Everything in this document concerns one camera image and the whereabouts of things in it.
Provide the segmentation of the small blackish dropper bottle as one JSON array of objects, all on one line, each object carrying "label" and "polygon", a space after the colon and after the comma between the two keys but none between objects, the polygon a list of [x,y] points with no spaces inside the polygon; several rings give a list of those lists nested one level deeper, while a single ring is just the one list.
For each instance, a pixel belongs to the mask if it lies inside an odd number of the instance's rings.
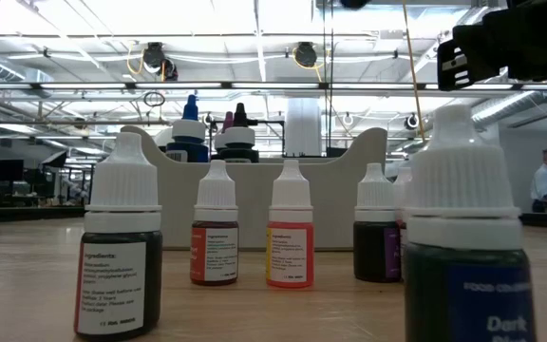
[{"label": "small blackish dropper bottle", "polygon": [[97,163],[85,208],[74,332],[90,341],[120,341],[160,319],[163,236],[157,168],[141,136],[123,132]]}]

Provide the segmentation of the large black-capped colouring bottle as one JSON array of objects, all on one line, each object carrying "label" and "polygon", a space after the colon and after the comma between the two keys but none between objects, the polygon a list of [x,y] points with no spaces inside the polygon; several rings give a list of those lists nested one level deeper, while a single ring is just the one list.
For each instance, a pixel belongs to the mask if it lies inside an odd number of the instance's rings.
[{"label": "large black-capped colouring bottle", "polygon": [[220,157],[228,163],[258,163],[254,131],[256,125],[258,120],[249,118],[244,103],[238,103],[232,126],[222,134],[224,148]]}]

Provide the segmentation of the small orange dropper bottle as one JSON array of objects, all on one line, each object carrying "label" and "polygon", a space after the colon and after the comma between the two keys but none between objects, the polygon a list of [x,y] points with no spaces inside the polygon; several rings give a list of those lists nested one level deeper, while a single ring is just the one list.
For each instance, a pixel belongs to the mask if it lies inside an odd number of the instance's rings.
[{"label": "small orange dropper bottle", "polygon": [[314,281],[314,226],[309,181],[297,160],[285,160],[273,181],[266,228],[266,281],[280,288],[310,287]]}]

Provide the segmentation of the white pillar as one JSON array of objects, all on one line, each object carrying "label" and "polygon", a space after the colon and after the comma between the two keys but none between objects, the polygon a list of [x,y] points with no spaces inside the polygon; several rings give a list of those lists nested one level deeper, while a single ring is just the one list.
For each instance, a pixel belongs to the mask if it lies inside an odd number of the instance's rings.
[{"label": "white pillar", "polygon": [[319,157],[322,153],[319,100],[290,98],[285,131],[285,153],[288,157]]}]

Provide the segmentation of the small purple-label dropper bottle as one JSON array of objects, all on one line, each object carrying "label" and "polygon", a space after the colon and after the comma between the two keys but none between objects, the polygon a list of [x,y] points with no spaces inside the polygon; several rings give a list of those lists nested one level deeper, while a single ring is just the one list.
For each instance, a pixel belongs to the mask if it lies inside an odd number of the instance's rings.
[{"label": "small purple-label dropper bottle", "polygon": [[392,183],[385,177],[380,163],[369,163],[357,185],[354,276],[367,282],[399,282],[402,278],[400,240]]}]

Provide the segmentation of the small dark red dropper bottle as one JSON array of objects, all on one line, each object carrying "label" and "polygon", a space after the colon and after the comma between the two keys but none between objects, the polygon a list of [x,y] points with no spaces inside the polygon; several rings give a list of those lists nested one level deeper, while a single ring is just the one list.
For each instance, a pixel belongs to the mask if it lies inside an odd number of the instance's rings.
[{"label": "small dark red dropper bottle", "polygon": [[222,286],[238,278],[239,224],[236,184],[226,163],[210,162],[199,181],[191,227],[190,279],[203,286]]}]

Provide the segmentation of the grey plastic bin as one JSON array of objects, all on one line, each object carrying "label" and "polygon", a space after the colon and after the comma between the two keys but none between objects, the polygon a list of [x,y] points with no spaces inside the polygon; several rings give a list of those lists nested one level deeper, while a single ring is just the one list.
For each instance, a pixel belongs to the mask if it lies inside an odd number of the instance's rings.
[{"label": "grey plastic bin", "polygon": [[[122,131],[141,135],[144,156],[158,168],[163,247],[188,249],[198,182],[208,172],[209,165],[169,159],[158,149],[154,139],[138,127],[127,125]],[[382,128],[370,128],[355,138],[349,150],[339,158],[300,161],[300,171],[310,182],[316,250],[351,249],[357,184],[365,176],[368,164],[385,162],[386,152],[387,132]],[[227,166],[228,175],[236,183],[239,247],[242,250],[256,251],[266,247],[273,182],[281,171],[280,162]]]}]

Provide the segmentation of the bottles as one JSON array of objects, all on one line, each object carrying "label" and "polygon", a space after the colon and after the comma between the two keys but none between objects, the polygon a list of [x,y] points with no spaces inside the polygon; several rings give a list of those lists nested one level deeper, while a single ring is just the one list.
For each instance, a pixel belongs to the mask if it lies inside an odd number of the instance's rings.
[{"label": "bottles", "polygon": [[173,124],[173,141],[166,145],[165,155],[176,162],[208,162],[205,131],[205,125],[198,120],[197,97],[189,95],[182,118]]}]

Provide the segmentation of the dark monitor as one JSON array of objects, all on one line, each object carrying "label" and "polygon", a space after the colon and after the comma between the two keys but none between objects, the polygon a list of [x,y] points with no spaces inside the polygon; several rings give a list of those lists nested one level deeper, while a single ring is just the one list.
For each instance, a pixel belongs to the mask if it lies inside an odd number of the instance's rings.
[{"label": "dark monitor", "polygon": [[0,181],[21,181],[23,177],[23,160],[0,160]]}]

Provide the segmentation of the small dark blue dropper bottle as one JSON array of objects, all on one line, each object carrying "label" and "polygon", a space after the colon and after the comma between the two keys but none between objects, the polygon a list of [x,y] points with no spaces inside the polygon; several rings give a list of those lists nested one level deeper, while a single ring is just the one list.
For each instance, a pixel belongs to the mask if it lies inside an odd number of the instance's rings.
[{"label": "small dark blue dropper bottle", "polygon": [[406,342],[537,342],[505,157],[466,105],[434,113],[406,190]]}]

